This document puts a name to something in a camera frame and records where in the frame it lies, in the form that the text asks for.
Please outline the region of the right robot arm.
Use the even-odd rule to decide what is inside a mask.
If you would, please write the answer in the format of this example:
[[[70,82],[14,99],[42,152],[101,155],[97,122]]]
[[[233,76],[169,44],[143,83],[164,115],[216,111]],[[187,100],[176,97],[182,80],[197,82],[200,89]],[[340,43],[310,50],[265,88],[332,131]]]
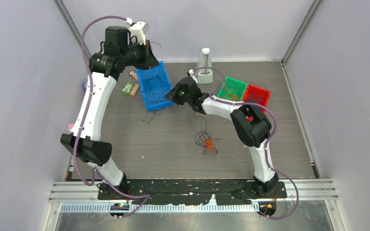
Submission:
[[[278,174],[272,164],[269,139],[276,126],[263,112],[263,106],[255,101],[236,102],[203,93],[192,77],[181,79],[165,98],[178,105],[187,103],[194,112],[230,120],[251,153],[257,194],[266,198],[275,191]]]

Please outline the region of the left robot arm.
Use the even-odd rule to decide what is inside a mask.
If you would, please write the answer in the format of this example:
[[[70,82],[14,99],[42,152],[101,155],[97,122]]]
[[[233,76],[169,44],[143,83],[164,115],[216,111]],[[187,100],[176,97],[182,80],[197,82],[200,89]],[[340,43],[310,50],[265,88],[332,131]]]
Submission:
[[[101,50],[88,61],[88,85],[78,118],[69,134],[60,142],[107,180],[110,193],[117,199],[128,195],[125,174],[113,161],[112,145],[101,141],[101,127],[109,97],[120,74],[128,66],[149,70],[159,65],[145,37],[146,25],[138,22],[130,28],[109,26]]]

